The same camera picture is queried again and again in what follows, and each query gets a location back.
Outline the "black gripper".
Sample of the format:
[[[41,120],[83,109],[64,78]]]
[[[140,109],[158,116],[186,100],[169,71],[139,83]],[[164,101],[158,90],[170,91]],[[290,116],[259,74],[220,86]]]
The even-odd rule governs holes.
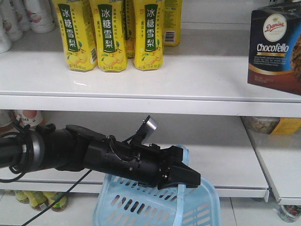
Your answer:
[[[109,136],[101,141],[91,141],[83,166],[131,179],[147,187],[157,187],[159,190],[178,185],[197,188],[200,185],[200,173],[183,163],[170,166],[171,162],[182,160],[183,149],[178,146],[161,149],[157,145],[119,142],[114,136]]]

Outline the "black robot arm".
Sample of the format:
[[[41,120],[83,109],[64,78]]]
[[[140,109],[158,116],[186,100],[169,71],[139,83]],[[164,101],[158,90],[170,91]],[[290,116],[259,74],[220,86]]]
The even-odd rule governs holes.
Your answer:
[[[0,137],[0,165],[8,167],[18,178],[46,169],[73,172],[89,169],[131,179],[144,187],[200,185],[200,174],[183,163],[182,148],[143,145],[145,136],[137,132],[118,141],[112,135],[76,125],[56,129],[54,124],[48,124],[35,130],[17,126],[17,132]]]

